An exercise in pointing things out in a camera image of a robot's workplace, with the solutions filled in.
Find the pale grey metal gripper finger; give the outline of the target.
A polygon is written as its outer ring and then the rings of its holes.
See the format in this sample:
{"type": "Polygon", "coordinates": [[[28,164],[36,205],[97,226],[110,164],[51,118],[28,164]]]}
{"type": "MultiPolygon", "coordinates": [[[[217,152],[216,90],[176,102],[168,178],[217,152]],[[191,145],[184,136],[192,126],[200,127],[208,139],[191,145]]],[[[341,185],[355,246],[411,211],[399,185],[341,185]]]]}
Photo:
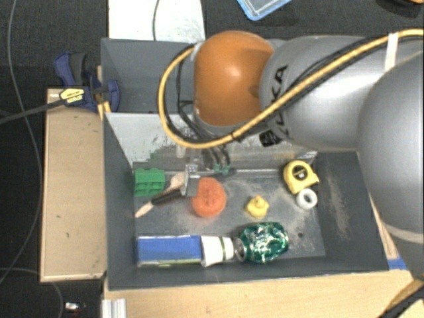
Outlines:
{"type": "Polygon", "coordinates": [[[186,164],[184,170],[184,183],[181,193],[185,197],[195,197],[201,176],[198,165],[194,163],[186,164]]]}

